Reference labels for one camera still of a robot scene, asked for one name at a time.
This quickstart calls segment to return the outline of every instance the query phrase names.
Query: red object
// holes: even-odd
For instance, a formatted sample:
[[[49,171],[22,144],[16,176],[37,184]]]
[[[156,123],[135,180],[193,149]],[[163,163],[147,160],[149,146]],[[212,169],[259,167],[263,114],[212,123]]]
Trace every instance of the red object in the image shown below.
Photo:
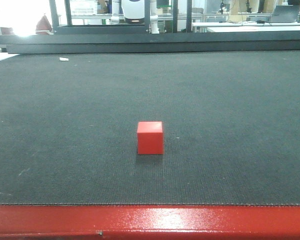
[[[164,154],[162,121],[140,121],[136,132],[138,154]]]
[[[300,240],[300,206],[0,205],[0,239]]]

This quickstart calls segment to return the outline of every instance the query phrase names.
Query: glass panel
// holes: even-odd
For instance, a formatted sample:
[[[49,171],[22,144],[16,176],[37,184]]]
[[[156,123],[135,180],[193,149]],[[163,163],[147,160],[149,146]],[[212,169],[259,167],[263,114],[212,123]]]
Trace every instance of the glass panel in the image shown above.
[[[67,14],[65,0],[55,0],[56,12],[58,14],[59,26],[67,25]]]
[[[145,1],[70,0],[73,25],[143,24]]]
[[[299,11],[299,0],[206,0],[203,23],[194,29],[196,32],[300,31]]]

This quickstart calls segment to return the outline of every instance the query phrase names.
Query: white table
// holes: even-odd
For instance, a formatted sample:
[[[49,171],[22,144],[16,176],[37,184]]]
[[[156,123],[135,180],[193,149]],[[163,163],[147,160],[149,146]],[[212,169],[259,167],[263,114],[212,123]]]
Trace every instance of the white table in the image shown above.
[[[300,30],[299,22],[284,23],[256,23],[256,22],[193,22],[192,29],[194,32],[249,32],[250,31],[298,31]]]

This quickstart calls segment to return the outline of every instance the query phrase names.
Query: table surface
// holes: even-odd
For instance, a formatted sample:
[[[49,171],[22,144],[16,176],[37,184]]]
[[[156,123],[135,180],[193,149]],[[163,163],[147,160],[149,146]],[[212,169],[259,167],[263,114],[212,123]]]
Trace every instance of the table surface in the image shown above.
[[[300,205],[300,51],[0,61],[0,204]]]

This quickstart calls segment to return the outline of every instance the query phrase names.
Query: metal bar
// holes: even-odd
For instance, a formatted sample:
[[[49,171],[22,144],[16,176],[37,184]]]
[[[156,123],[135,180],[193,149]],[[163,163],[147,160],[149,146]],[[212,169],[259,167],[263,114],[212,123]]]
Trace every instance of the metal bar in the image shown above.
[[[9,54],[178,53],[300,50],[300,40],[255,42],[171,42],[7,45]]]
[[[144,31],[149,32],[150,26],[150,1],[144,1]]]
[[[192,32],[192,0],[186,1],[186,32]]]
[[[4,206],[0,239],[300,240],[300,206]]]
[[[58,35],[144,34],[145,25],[86,25],[59,26]]]
[[[51,18],[52,18],[52,28],[53,31],[59,27],[59,18],[58,18],[58,11],[57,11],[57,5],[56,5],[56,0],[49,0],[50,4],[50,12],[51,12]]]
[[[68,35],[0,35],[0,45],[18,44],[158,44],[180,43],[248,43],[262,41],[300,41],[300,31],[209,32],[184,34],[68,34]]]
[[[66,14],[66,22],[68,26],[72,26],[72,17],[71,17],[71,6],[70,6],[70,0],[64,0],[64,6],[65,6],[65,14]]]
[[[172,20],[172,32],[177,33],[178,32],[178,0],[172,1],[172,12],[173,12],[173,20]]]

